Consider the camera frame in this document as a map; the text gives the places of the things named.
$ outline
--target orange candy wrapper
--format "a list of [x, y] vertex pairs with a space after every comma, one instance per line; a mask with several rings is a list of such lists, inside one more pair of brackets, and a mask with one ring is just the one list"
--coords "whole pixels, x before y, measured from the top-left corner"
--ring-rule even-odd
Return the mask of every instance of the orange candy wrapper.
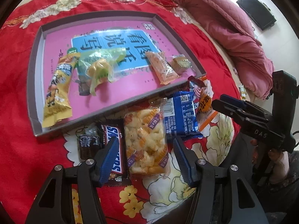
[[170, 82], [180, 78], [174, 69], [166, 62], [165, 52], [146, 52], [145, 55], [154, 68], [161, 85], [167, 85]]

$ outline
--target black cable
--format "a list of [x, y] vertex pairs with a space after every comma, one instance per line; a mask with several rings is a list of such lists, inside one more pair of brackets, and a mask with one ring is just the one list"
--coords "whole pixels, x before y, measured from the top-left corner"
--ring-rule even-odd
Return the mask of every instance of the black cable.
[[293, 136], [294, 135], [296, 135], [296, 134], [298, 134], [299, 133], [299, 130], [298, 131], [295, 131], [294, 133], [293, 133]]

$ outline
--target red bedsheet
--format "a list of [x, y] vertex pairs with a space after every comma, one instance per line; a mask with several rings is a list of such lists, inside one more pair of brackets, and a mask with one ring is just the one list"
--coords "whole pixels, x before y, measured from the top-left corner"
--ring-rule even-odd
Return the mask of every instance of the red bedsheet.
[[[219, 98], [223, 93], [240, 98], [231, 73], [212, 42], [195, 25], [185, 25], [170, 12], [177, 6], [172, 0], [81, 0], [82, 3], [70, 11], [41, 17], [40, 21], [29, 24], [27, 28], [20, 28], [22, 21], [29, 15], [55, 4], [56, 1], [33, 0], [18, 7], [0, 30], [0, 201], [16, 224], [24, 223], [35, 195], [52, 168], [56, 164], [64, 167], [73, 164], [66, 157], [68, 151], [64, 148], [65, 138], [61, 136], [52, 140], [38, 140], [32, 133], [27, 115], [27, 66], [33, 40], [42, 24], [78, 13], [100, 10], [157, 13], [181, 36], [205, 68], [214, 91], [213, 98]], [[235, 124], [234, 128], [236, 134], [238, 128]], [[207, 139], [199, 141], [205, 145]], [[135, 182], [134, 187], [138, 189], [138, 200], [149, 200], [150, 194], [142, 182]], [[120, 203], [120, 191], [130, 190], [124, 190], [124, 187], [116, 187], [113, 191], [111, 187], [99, 190], [108, 223], [146, 223], [151, 220], [144, 219], [140, 213], [134, 214], [134, 218], [130, 217], [132, 212], [130, 215], [122, 214], [125, 208]]]

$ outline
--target transparent plastic bag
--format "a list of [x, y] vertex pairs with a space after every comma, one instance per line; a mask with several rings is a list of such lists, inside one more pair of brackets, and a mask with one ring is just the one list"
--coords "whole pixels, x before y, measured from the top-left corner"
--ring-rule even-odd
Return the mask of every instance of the transparent plastic bag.
[[165, 52], [153, 53], [146, 52], [148, 60], [154, 68], [157, 77], [162, 85], [167, 85], [180, 76], [172, 69], [165, 60]]
[[90, 87], [90, 93], [95, 96], [95, 88], [106, 81], [114, 82], [118, 78], [118, 63], [127, 55], [125, 48], [96, 49], [81, 53], [78, 61], [78, 76], [81, 83]]
[[191, 68], [191, 62], [184, 55], [173, 55], [168, 58], [168, 61], [178, 75]]
[[130, 174], [135, 177], [168, 176], [170, 167], [161, 108], [129, 112], [124, 121]]

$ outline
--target chocolate bar wrapper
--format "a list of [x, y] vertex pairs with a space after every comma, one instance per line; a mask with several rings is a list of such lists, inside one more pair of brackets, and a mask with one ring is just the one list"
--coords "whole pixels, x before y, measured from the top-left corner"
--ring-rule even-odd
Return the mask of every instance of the chocolate bar wrapper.
[[127, 168], [124, 121], [122, 119], [108, 120], [97, 123], [97, 127], [99, 128], [99, 136], [102, 137], [103, 147], [108, 144], [111, 137], [115, 136], [119, 139], [118, 155], [116, 156], [107, 185], [127, 186], [132, 184]]
[[99, 136], [91, 136], [87, 134], [78, 136], [78, 145], [80, 158], [84, 161], [94, 158], [98, 150], [103, 148]]

